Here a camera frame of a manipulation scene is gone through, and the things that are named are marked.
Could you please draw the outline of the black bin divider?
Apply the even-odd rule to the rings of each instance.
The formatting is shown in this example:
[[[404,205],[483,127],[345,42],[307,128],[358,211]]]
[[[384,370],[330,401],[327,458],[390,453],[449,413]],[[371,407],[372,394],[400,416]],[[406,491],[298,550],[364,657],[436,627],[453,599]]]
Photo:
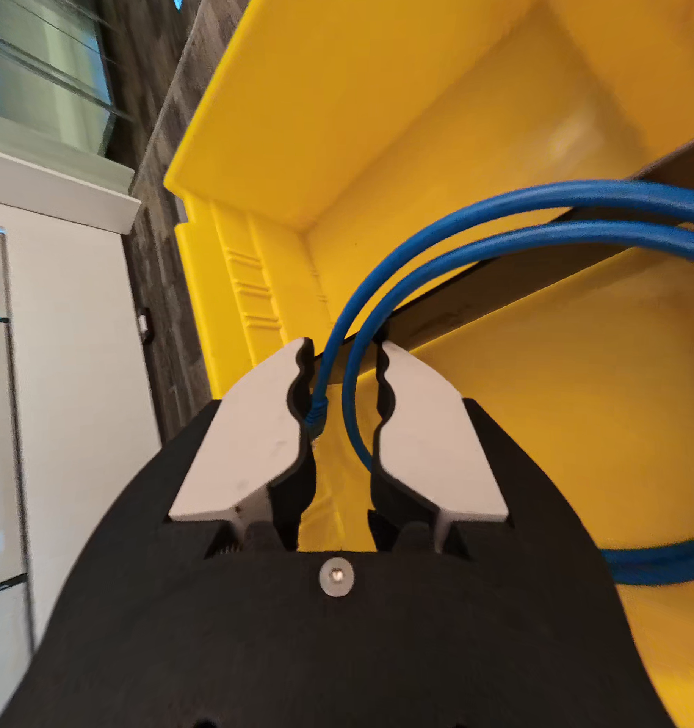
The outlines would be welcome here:
[[[633,177],[694,189],[694,140]],[[412,351],[625,250],[620,244],[580,243],[480,262],[399,306],[385,323],[386,335]]]

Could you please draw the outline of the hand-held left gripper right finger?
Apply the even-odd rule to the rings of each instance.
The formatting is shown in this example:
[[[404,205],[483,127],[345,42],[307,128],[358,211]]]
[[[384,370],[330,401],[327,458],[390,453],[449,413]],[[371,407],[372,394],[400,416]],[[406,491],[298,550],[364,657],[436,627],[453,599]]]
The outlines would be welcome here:
[[[391,523],[503,523],[508,506],[461,394],[386,341],[378,353],[371,497]]]

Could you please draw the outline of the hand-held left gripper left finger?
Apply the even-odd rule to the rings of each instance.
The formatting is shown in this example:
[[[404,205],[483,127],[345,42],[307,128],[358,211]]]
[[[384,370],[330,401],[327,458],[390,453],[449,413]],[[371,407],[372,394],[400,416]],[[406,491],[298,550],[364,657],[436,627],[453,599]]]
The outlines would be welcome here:
[[[314,496],[276,506],[310,452],[304,418],[310,408],[313,341],[298,338],[241,377],[222,397],[170,507],[172,521],[298,521]]]

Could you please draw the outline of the yellow plastic bin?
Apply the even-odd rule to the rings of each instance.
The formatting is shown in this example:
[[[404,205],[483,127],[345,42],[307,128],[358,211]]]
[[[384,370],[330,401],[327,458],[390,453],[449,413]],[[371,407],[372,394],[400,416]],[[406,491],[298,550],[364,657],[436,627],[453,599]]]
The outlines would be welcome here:
[[[166,174],[215,395],[482,196],[694,136],[694,2],[255,2]],[[600,545],[694,537],[694,263],[611,255],[418,353]]]

